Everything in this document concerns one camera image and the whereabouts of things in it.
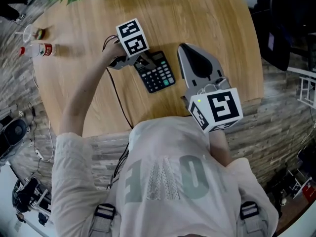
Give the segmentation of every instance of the gray letter on shirt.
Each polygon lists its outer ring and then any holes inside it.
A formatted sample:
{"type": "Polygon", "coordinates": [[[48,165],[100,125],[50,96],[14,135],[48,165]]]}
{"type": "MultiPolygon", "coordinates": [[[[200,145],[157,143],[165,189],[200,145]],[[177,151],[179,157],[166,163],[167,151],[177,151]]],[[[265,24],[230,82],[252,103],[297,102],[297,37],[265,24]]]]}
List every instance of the gray letter on shirt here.
{"type": "Polygon", "coordinates": [[[129,186],[130,191],[125,196],[125,204],[129,202],[141,202],[142,201],[142,191],[140,187],[140,164],[142,160],[134,162],[128,171],[131,171],[131,176],[125,181],[125,188],[129,186]]]}
{"type": "Polygon", "coordinates": [[[191,199],[204,197],[208,193],[209,185],[202,161],[195,156],[182,156],[180,169],[184,193],[191,199]]]}

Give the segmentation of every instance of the black calculator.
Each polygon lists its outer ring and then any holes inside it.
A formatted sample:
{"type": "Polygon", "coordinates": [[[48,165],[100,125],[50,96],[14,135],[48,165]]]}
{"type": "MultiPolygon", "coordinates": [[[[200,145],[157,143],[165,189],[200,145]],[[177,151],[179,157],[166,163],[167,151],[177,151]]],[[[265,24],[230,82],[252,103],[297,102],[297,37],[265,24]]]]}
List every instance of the black calculator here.
{"type": "Polygon", "coordinates": [[[151,58],[156,65],[155,69],[149,70],[140,63],[134,65],[148,92],[154,93],[174,85],[175,78],[164,53],[162,51],[152,53],[151,58]]]}

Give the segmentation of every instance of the wooden floor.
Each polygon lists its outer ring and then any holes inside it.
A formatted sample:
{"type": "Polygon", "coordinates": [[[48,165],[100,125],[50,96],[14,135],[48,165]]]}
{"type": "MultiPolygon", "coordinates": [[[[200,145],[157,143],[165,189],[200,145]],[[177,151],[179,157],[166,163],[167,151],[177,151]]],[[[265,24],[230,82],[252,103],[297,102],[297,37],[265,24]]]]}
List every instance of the wooden floor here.
{"type": "MultiPolygon", "coordinates": [[[[22,7],[22,10],[26,10],[27,18],[21,24],[33,22],[48,6],[45,0],[35,0],[29,7],[22,7]]],[[[0,23],[0,110],[18,104],[18,110],[24,111],[27,122],[30,122],[32,115],[27,103],[32,103],[37,114],[35,147],[49,159],[52,153],[49,120],[33,82],[33,64],[31,59],[17,56],[22,40],[13,33],[21,30],[22,27],[12,22],[4,20],[0,23]]],[[[293,56],[291,65],[303,68],[306,62],[293,56]]],[[[274,170],[285,162],[290,167],[296,165],[297,152],[303,147],[301,141],[309,133],[313,122],[310,109],[297,101],[299,76],[282,72],[265,61],[263,72],[265,97],[244,103],[244,119],[226,133],[234,157],[247,157],[259,182],[265,185],[274,170]]],[[[12,158],[12,166],[17,175],[24,179],[36,172],[40,163],[35,176],[51,187],[53,160],[39,162],[30,140],[33,140],[33,132],[27,135],[25,146],[12,158]]],[[[88,141],[94,148],[92,171],[95,184],[104,188],[128,142],[128,133],[91,137],[88,141]]]]}

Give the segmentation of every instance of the wooden table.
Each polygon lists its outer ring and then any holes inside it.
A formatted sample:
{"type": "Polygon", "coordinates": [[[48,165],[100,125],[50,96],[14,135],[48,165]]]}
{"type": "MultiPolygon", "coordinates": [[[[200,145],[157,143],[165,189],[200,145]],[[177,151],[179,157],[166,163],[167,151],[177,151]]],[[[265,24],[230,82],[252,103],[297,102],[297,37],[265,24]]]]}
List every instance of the wooden table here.
{"type": "MultiPolygon", "coordinates": [[[[84,73],[101,56],[103,41],[115,26],[138,18],[151,51],[163,50],[176,84],[149,94],[133,67],[111,70],[127,116],[137,123],[164,116],[185,116],[177,48],[187,42],[220,61],[241,101],[263,96],[259,46],[244,0],[81,0],[57,3],[35,25],[48,28],[46,42],[59,45],[54,57],[34,59],[39,91],[54,131],[63,108],[84,73]]],[[[129,130],[107,73],[88,111],[83,136],[129,130]]]]}

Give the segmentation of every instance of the plastic cup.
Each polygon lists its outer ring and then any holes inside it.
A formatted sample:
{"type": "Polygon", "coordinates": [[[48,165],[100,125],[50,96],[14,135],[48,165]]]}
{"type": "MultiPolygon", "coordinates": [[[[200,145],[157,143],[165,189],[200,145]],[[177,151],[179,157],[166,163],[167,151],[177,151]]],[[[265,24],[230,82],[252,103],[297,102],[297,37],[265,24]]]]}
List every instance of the plastic cup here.
{"type": "Polygon", "coordinates": [[[37,28],[33,25],[28,25],[23,32],[23,42],[27,43],[30,40],[41,40],[45,30],[37,28]]]}

